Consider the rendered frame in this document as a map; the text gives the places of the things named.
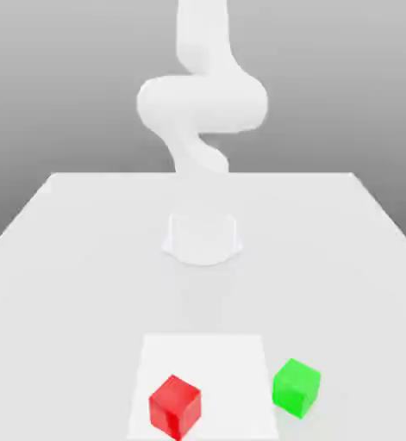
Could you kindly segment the small green cube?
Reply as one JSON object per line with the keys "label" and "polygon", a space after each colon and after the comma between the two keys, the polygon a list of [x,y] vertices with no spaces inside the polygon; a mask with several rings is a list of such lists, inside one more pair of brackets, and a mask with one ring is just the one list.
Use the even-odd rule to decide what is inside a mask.
{"label": "small green cube", "polygon": [[290,358],[273,377],[272,402],[302,419],[317,399],[321,373]]}

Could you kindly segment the small red cube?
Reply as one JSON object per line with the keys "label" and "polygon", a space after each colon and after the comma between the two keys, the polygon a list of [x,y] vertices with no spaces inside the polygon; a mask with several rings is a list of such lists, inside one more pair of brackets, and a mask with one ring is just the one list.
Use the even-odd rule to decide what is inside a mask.
{"label": "small red cube", "polygon": [[201,390],[170,375],[150,395],[148,406],[151,425],[175,441],[182,441],[202,415]]}

